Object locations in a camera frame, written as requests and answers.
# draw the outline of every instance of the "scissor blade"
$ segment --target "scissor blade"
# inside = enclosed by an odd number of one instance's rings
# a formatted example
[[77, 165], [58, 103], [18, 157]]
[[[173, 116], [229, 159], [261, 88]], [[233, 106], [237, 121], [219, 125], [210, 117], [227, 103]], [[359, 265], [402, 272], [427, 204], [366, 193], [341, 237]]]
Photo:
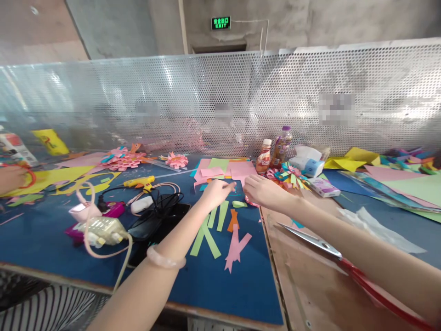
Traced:
[[289, 227], [288, 225], [285, 225], [282, 223], [279, 223], [279, 225], [283, 226], [285, 229], [287, 229], [291, 233], [295, 234], [296, 236], [300, 237], [301, 239], [306, 240], [307, 242], [313, 244], [314, 246], [316, 246], [320, 249], [323, 249], [324, 251], [328, 252], [329, 254], [332, 254], [335, 257], [338, 257], [339, 259], [342, 258], [341, 253], [338, 250], [336, 250], [334, 247], [332, 247], [330, 244], [328, 244], [326, 241], [315, 238], [315, 237], [310, 236], [308, 234], [305, 234], [303, 232], [297, 231], [296, 229]]

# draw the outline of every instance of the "perforated metal panel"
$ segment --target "perforated metal panel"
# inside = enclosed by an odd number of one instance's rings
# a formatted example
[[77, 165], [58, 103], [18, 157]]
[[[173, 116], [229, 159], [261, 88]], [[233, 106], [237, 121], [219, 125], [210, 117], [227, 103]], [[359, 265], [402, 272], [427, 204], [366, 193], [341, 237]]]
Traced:
[[[4, 67], [0, 88], [27, 143], [35, 127], [76, 148], [138, 141], [225, 156], [256, 155], [283, 125], [294, 143], [334, 155], [435, 149], [441, 138], [441, 39]], [[354, 105], [327, 105], [321, 120], [320, 100], [334, 94]]]

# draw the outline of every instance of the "yellow container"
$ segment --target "yellow container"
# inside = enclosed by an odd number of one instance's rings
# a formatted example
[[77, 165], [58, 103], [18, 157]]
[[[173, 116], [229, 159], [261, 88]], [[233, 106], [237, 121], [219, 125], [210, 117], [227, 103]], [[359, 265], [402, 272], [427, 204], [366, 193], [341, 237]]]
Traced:
[[69, 149], [54, 129], [33, 130], [32, 133], [46, 147], [47, 152], [50, 155], [69, 154]]

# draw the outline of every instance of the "black phone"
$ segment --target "black phone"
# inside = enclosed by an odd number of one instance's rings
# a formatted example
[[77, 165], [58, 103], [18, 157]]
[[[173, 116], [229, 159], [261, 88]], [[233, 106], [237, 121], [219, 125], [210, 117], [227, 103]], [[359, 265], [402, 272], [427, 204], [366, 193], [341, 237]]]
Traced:
[[[170, 232], [175, 228], [175, 226], [181, 221], [181, 219], [188, 213], [192, 206], [188, 204], [176, 204], [169, 215], [162, 220], [158, 220], [157, 218], [151, 218], [150, 220], [145, 222], [147, 225], [140, 224], [136, 229], [136, 234], [138, 235], [136, 239], [136, 247], [133, 256], [129, 260], [129, 266], [137, 267], [142, 260], [146, 258], [147, 248], [151, 245], [159, 244], [162, 239], [164, 239]], [[142, 235], [143, 229], [150, 232], [153, 228], [156, 228], [155, 232], [151, 236]]]

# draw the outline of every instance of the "exit sign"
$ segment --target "exit sign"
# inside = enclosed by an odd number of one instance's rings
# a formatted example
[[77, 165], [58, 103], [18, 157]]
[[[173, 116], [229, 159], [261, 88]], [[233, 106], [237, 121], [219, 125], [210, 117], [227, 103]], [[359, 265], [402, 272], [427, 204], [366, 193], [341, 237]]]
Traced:
[[223, 30], [231, 28], [231, 16], [216, 17], [211, 19], [212, 30]]

